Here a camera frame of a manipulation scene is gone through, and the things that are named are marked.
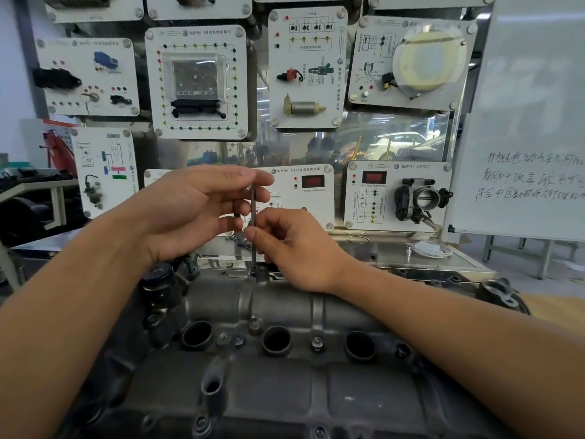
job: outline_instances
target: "engine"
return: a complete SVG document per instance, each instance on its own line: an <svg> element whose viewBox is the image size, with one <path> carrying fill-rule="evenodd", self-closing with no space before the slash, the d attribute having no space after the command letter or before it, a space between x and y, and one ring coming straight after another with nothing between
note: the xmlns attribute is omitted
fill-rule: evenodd
<svg viewBox="0 0 585 439"><path fill-rule="evenodd" d="M190 283L170 264L143 277L57 437L515 437L352 305L264 266L187 265Z"/></svg>

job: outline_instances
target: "finger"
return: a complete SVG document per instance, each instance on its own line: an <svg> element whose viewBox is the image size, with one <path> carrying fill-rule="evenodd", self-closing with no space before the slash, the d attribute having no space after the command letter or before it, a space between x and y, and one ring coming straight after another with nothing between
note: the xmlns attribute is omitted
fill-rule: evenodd
<svg viewBox="0 0 585 439"><path fill-rule="evenodd" d="M219 207L219 214L224 215L235 213L248 215L251 210L252 207L250 206L249 202L239 199L232 202L223 202Z"/></svg>
<svg viewBox="0 0 585 439"><path fill-rule="evenodd" d="M300 209L266 208L256 215L256 226L281 228L286 233L303 216Z"/></svg>
<svg viewBox="0 0 585 439"><path fill-rule="evenodd" d="M246 239L256 244L264 255L268 255L277 265L289 257L289 247L275 237L256 227L247 227L244 231Z"/></svg>
<svg viewBox="0 0 585 439"><path fill-rule="evenodd" d="M248 188L239 191L228 191L222 194L222 201L230 201L236 199L246 199L250 200L252 198L252 193ZM256 187L256 201L266 203L270 201L270 193L266 188L261 186Z"/></svg>
<svg viewBox="0 0 585 439"><path fill-rule="evenodd" d="M244 221L239 217L222 217L219 219L219 233L223 234L224 232L230 231L241 231L244 226Z"/></svg>
<svg viewBox="0 0 585 439"><path fill-rule="evenodd" d="M267 186L274 183L270 173L244 166L200 165L185 168L181 175L186 177L184 181L187 184L203 194L241 190L250 184Z"/></svg>

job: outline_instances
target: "floor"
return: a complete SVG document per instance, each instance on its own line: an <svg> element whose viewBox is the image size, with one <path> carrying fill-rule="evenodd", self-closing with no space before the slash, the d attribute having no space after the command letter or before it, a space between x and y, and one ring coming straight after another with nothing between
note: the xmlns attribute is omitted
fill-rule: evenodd
<svg viewBox="0 0 585 439"><path fill-rule="evenodd" d="M519 239L516 237L495 238L496 244L509 248L517 247L518 241ZM459 249L480 262L485 242L486 236L484 235L466 235L462 237L462 243L459 245ZM543 245L544 242L542 241L528 240L526 241L525 250L540 253ZM484 263L484 265L497 271L500 277L509 279L512 286L521 293L553 294L585 298L585 272L571 270L566 265L554 261L554 259L568 259L569 254L569 248L555 246L546 280L538 280L536 278L536 261L497 251L492 252L490 261ZM575 263L585 265L585 244L582 249L577 251Z"/></svg>

